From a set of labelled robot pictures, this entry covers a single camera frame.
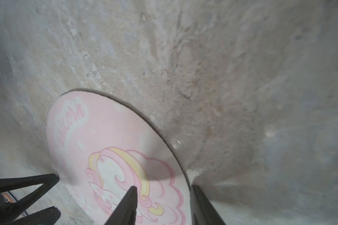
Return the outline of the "pink unicorn round coaster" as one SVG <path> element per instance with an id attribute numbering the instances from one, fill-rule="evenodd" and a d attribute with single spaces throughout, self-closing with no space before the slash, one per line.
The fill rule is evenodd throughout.
<path id="1" fill-rule="evenodd" d="M 136 112 L 103 95 L 71 91 L 51 107 L 50 155 L 80 208 L 103 225 L 130 187 L 136 224 L 190 225 L 190 190 L 172 150 Z"/>

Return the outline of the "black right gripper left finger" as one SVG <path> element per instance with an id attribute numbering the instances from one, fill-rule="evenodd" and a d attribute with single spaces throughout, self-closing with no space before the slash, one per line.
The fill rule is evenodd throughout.
<path id="1" fill-rule="evenodd" d="M 105 225 L 135 225 L 137 205 L 137 188 L 131 186 Z"/>

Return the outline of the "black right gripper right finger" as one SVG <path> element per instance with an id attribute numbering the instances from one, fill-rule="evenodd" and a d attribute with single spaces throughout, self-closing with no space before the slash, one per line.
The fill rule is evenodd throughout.
<path id="1" fill-rule="evenodd" d="M 193 225 L 225 225 L 198 185 L 190 187 L 190 206 Z"/>

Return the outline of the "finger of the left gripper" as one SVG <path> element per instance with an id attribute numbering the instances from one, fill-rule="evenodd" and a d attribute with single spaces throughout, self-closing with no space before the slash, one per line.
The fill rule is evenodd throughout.
<path id="1" fill-rule="evenodd" d="M 59 182 L 54 174 L 44 174 L 22 178 L 0 179 L 0 222 L 14 222 L 24 211 L 32 207 L 41 197 Z M 10 191 L 17 202 L 4 208 L 3 192 Z"/>
<path id="2" fill-rule="evenodd" d="M 54 225 L 60 217 L 60 210 L 53 206 L 15 220 L 12 225 Z"/>

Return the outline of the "blue toast cartoon coaster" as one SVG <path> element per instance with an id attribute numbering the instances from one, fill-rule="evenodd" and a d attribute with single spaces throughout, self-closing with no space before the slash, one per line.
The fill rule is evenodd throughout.
<path id="1" fill-rule="evenodd" d="M 14 195 L 10 191 L 3 192 L 3 193 L 1 193 L 1 195 L 2 195 L 3 200 L 4 200 L 4 208 L 5 207 L 7 208 L 10 204 L 17 202 L 17 199 L 14 197 Z M 28 213 L 26 211 L 24 211 L 22 214 L 20 214 L 17 217 L 17 219 L 21 219 L 21 218 L 24 218 L 24 217 L 27 217 L 27 216 L 28 216 Z"/>

